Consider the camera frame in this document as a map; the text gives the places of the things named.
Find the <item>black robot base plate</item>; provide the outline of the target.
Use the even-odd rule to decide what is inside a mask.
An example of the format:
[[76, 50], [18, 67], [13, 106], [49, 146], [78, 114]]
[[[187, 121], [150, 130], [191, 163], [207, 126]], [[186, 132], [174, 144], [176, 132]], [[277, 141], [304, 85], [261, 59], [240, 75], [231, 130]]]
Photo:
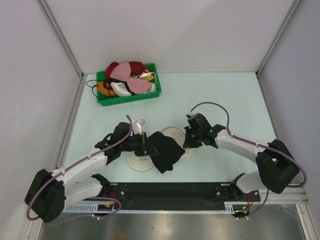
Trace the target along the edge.
[[101, 174], [92, 178], [102, 184], [99, 197], [116, 197], [122, 204], [130, 201], [188, 201], [252, 204], [261, 200], [259, 192], [243, 193], [232, 182], [110, 182]]

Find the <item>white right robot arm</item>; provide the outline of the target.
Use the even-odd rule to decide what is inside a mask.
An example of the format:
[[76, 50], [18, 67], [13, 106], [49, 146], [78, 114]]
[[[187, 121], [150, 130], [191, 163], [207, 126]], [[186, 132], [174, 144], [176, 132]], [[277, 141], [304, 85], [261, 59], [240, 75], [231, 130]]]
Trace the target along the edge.
[[293, 156], [280, 140], [254, 142], [230, 134], [223, 125], [210, 125], [200, 113], [186, 117], [184, 148], [210, 146], [233, 152], [257, 165], [257, 171], [241, 173], [231, 182], [230, 194], [237, 201], [242, 201], [255, 190], [266, 189], [280, 194], [301, 171], [288, 159]]

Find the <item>black bra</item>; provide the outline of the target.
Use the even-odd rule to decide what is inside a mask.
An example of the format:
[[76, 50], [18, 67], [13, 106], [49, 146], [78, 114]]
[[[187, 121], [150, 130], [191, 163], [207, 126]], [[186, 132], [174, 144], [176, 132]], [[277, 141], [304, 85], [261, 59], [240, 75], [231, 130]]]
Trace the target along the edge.
[[186, 152], [172, 137], [165, 136], [156, 131], [148, 137], [148, 141], [158, 151], [158, 155], [152, 155], [152, 163], [160, 173], [172, 171], [173, 165], [177, 163]]

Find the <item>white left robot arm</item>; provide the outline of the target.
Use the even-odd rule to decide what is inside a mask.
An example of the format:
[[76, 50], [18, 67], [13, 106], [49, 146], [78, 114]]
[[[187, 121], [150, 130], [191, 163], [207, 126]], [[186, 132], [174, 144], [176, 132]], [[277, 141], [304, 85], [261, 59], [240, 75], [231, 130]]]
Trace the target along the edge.
[[137, 157], [159, 155], [138, 122], [120, 122], [81, 159], [52, 171], [42, 169], [36, 173], [24, 199], [26, 218], [50, 223], [66, 206], [83, 200], [113, 201], [119, 206], [111, 193], [111, 183], [96, 171], [123, 152], [132, 152]]

